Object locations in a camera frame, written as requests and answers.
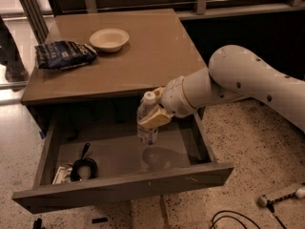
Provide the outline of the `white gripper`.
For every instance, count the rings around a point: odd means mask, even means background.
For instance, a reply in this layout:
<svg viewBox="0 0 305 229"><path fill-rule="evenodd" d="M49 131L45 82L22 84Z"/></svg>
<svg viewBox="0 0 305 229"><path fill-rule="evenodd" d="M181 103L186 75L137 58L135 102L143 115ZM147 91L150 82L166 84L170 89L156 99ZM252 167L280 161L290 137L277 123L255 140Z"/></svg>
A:
<svg viewBox="0 0 305 229"><path fill-rule="evenodd" d="M158 87L152 92L157 101L160 101L161 107L154 107L138 124L146 129L158 128L171 122L173 116L183 118L192 115L195 108L188 102L183 91L184 77L179 76L171 80L167 86Z"/></svg>

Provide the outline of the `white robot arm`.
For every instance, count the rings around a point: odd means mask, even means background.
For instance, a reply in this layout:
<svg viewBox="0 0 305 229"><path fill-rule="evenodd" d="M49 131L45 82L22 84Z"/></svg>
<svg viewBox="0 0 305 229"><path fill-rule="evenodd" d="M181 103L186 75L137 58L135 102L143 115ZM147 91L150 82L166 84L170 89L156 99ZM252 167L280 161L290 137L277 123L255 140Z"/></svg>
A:
<svg viewBox="0 0 305 229"><path fill-rule="evenodd" d="M145 128L163 126L198 109L252 97L305 131L305 81L281 73L255 53L228 45L209 65L154 90L156 106L139 120Z"/></svg>

